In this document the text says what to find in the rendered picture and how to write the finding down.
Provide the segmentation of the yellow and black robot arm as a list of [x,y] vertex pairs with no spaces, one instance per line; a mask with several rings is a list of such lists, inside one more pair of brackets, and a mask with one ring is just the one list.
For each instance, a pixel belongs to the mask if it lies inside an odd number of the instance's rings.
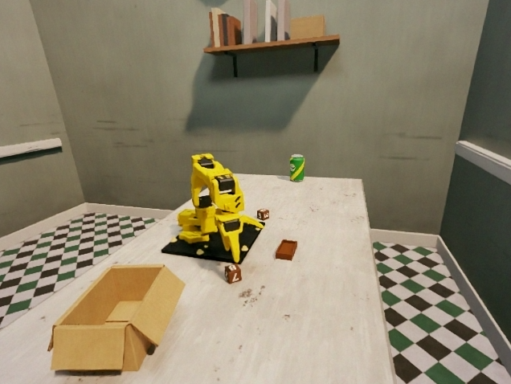
[[[239,188],[238,178],[233,177],[229,169],[224,169],[213,159],[209,153],[192,156],[193,171],[190,182],[195,210],[186,209],[179,215],[182,224],[179,239],[188,243],[208,241],[208,234],[218,231],[215,225],[215,205],[222,212],[238,214],[244,210],[243,192]],[[209,195],[199,197],[203,186],[207,186]],[[219,193],[224,190],[231,191]]]

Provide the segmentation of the green drink can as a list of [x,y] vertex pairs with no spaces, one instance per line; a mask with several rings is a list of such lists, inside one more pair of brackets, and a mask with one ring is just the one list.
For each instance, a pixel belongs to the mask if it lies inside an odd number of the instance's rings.
[[290,179],[293,182],[304,180],[305,159],[301,154],[294,154],[290,158]]

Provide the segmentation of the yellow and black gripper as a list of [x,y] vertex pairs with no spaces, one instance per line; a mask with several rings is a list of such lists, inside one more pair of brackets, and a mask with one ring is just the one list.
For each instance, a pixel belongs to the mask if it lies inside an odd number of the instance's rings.
[[239,262],[239,233],[243,231],[243,223],[248,223],[247,226],[250,228],[264,229],[264,226],[256,219],[244,214],[241,216],[239,213],[234,214],[234,212],[222,212],[220,208],[215,209],[215,225],[219,228],[225,249],[229,251],[231,247],[236,263]]

